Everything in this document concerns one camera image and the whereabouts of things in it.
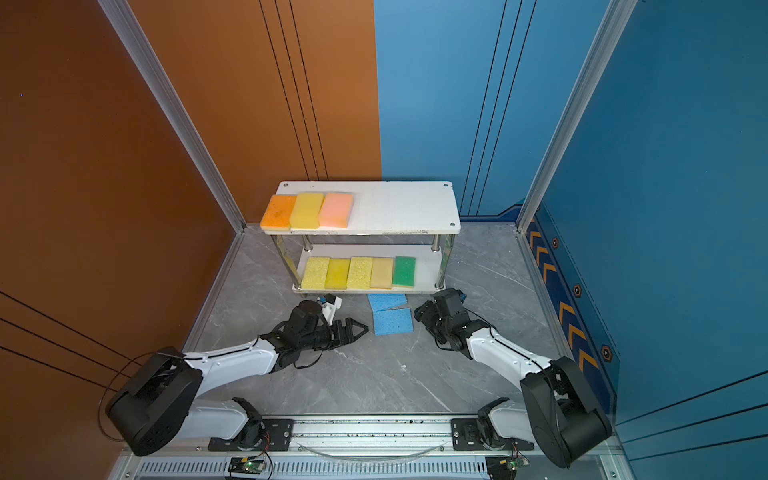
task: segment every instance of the green sponge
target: green sponge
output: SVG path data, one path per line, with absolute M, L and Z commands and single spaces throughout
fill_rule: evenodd
M 392 286 L 413 288 L 415 272 L 416 259 L 414 257 L 396 257 L 395 272 L 392 274 Z

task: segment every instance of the lower shelf board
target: lower shelf board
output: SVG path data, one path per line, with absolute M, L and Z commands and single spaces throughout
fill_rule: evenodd
M 311 252 L 302 250 L 298 271 L 304 276 L 306 261 L 310 257 L 352 258 L 352 257 L 415 257 L 416 270 L 413 288 L 394 286 L 391 290 L 372 288 L 367 290 L 297 290 L 296 293 L 434 293 L 437 275 L 440 271 L 442 251 L 433 252 L 431 245 L 342 245 L 321 243 L 313 246 Z

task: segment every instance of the white shelf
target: white shelf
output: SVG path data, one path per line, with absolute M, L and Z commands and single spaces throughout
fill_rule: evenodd
M 302 250 L 299 275 L 304 277 L 306 261 L 310 257 L 415 257 L 416 270 L 413 288 L 394 286 L 391 290 L 296 290 L 297 293 L 435 293 L 435 281 L 440 270 L 442 251 L 433 252 L 430 245 L 342 245 L 338 243 L 315 244 L 311 252 Z
M 337 192 L 355 199 L 347 228 L 264 230 L 268 235 L 456 235 L 461 230 L 451 182 L 284 181 L 279 195 Z

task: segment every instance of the vent grille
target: vent grille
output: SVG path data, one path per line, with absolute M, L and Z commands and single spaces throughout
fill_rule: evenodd
M 413 462 L 358 463 L 306 456 L 280 456 L 275 460 L 273 480 L 292 478 L 323 478 L 345 480 L 354 478 L 488 478 L 485 459 L 473 455 L 427 457 Z M 136 480 L 152 478 L 226 478 L 230 457 L 150 457 L 143 459 Z
M 361 475 L 376 475 L 386 478 L 408 476 L 436 476 L 453 474 L 452 477 L 466 475 L 467 478 L 477 478 L 485 474 L 485 461 L 477 462 L 474 458 L 467 460 L 417 460 L 405 464 L 391 463 L 336 463 L 324 460 L 275 462 L 277 478 L 294 478 L 310 476 L 334 476 L 361 478 Z
M 140 478 L 173 477 L 177 474 L 192 474 L 188 476 L 221 478 L 227 473 L 228 458 L 212 458 L 206 460 L 200 457 L 165 457 L 145 459 L 139 467 Z

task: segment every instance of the blue sponge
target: blue sponge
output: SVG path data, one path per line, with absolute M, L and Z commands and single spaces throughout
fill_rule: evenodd
M 413 321 L 411 321 L 411 309 L 401 308 L 397 310 L 374 312 L 373 328 L 374 333 L 377 336 L 412 332 Z
M 403 306 L 408 302 L 406 296 L 401 293 L 369 293 L 368 301 L 371 304 L 371 310 L 374 312 L 381 312 L 382 310 L 389 310 L 396 306 Z

